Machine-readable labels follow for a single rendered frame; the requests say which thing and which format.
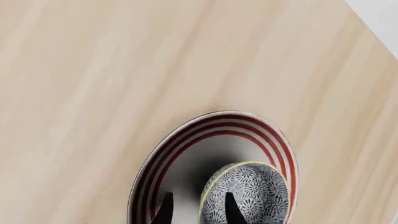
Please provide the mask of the black patterned bowl, yellow rim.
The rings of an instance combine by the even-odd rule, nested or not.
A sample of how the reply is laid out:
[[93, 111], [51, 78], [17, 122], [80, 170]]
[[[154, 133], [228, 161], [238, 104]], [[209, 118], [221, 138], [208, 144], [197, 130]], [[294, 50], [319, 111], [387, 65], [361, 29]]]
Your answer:
[[239, 162], [216, 171], [202, 191], [198, 224], [227, 224], [231, 193], [247, 224], [287, 224], [290, 192], [284, 176], [263, 162]]

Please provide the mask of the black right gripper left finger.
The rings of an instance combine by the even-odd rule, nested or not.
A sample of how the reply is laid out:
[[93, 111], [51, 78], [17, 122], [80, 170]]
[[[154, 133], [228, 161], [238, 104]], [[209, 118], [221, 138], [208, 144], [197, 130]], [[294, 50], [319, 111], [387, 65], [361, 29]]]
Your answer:
[[168, 192], [151, 224], [171, 224], [173, 217], [173, 194]]

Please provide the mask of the white plate with red rings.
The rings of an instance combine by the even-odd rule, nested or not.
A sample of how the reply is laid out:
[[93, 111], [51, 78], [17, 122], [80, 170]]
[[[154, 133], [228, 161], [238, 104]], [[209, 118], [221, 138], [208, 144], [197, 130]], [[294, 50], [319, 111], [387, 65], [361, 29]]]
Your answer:
[[174, 195], [172, 224], [197, 224], [201, 193], [219, 169], [260, 161], [276, 167], [297, 206], [299, 169], [284, 134], [268, 120], [243, 111], [216, 111], [173, 130], [143, 163], [131, 189], [127, 224], [150, 224], [164, 195]]

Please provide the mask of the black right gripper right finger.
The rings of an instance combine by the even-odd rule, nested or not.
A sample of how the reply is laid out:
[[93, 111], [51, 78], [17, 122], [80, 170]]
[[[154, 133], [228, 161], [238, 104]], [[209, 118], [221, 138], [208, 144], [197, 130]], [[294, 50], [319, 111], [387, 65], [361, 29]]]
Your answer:
[[246, 220], [239, 210], [234, 195], [231, 192], [226, 193], [224, 206], [227, 224], [246, 224]]

